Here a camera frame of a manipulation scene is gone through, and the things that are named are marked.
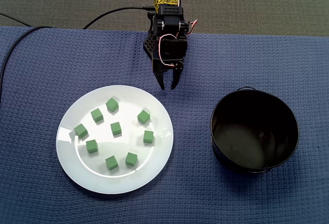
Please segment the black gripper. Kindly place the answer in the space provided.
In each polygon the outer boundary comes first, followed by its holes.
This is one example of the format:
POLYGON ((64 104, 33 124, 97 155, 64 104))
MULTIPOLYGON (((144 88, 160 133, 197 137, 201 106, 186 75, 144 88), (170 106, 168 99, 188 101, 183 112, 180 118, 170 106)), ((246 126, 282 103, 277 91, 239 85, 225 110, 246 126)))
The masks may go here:
POLYGON ((184 57, 187 50, 187 40, 179 39, 174 35, 162 35, 156 39, 152 54, 153 74, 162 90, 165 90, 163 73, 173 70, 171 89, 178 85, 184 68, 184 57))

